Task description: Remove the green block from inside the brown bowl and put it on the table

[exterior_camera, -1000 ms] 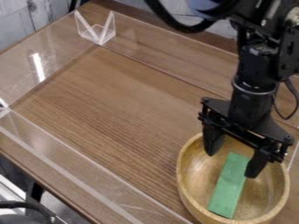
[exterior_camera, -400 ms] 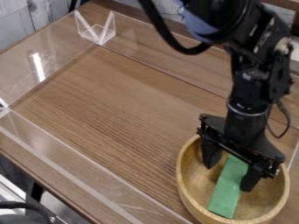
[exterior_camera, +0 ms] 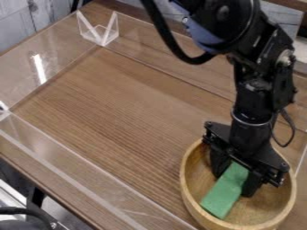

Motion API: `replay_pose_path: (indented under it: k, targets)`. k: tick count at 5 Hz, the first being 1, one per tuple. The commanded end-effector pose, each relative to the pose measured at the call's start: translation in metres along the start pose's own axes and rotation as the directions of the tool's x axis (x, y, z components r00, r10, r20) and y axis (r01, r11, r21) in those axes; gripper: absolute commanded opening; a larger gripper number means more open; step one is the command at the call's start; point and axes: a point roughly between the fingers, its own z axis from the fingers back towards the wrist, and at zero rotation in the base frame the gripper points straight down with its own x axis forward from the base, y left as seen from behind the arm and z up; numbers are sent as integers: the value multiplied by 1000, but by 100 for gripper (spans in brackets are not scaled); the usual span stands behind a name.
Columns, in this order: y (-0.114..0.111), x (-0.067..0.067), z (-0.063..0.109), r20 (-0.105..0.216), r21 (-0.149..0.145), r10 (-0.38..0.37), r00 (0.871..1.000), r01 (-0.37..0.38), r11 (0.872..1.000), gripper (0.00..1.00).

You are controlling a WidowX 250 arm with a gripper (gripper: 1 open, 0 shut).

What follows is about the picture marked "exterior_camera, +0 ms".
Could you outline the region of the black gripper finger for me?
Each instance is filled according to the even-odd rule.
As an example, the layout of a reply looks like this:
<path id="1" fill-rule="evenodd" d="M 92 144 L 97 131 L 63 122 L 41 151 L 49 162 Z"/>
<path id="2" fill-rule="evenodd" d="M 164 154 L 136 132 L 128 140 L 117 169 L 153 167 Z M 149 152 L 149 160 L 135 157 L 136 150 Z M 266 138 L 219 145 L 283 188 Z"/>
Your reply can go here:
<path id="1" fill-rule="evenodd" d="M 242 195 L 246 198 L 251 198 L 256 191 L 262 188 L 264 184 L 270 181 L 270 172 L 268 171 L 250 171 L 247 180 L 243 183 Z"/>
<path id="2" fill-rule="evenodd" d="M 228 154 L 215 146 L 212 146 L 209 150 L 209 162 L 211 171 L 215 177 L 219 178 L 231 165 L 231 158 Z"/>

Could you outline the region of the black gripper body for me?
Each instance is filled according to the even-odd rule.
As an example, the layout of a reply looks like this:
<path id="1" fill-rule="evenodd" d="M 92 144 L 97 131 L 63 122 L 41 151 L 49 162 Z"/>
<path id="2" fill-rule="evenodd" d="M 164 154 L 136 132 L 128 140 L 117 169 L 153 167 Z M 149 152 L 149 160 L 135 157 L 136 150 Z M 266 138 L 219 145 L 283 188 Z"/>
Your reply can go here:
<path id="1" fill-rule="evenodd" d="M 270 181 L 275 187 L 283 184 L 290 172 L 290 164 L 282 159 L 274 149 L 271 140 L 275 139 L 274 127 L 278 114 L 274 112 L 263 119 L 240 118 L 234 112 L 231 124 L 213 121 L 204 123 L 205 134 L 203 143 L 222 149 L 236 163 L 250 171 L 268 171 Z"/>

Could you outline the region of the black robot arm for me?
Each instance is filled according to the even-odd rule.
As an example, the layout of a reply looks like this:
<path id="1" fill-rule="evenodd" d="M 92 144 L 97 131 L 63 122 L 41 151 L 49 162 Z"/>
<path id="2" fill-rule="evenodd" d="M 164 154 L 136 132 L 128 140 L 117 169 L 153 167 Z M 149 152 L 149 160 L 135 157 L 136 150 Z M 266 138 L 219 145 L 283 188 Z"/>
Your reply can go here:
<path id="1" fill-rule="evenodd" d="M 231 124 L 205 123 L 211 169 L 220 176 L 231 163 L 248 170 L 242 195 L 251 197 L 266 183 L 280 186 L 290 165 L 272 145 L 274 127 L 287 118 L 298 93 L 292 80 L 294 41 L 262 10 L 259 0 L 168 0 L 183 13 L 184 27 L 204 53 L 189 57 L 172 36 L 153 0 L 140 0 L 172 54 L 191 65 L 224 55 L 234 66 L 236 99 Z"/>

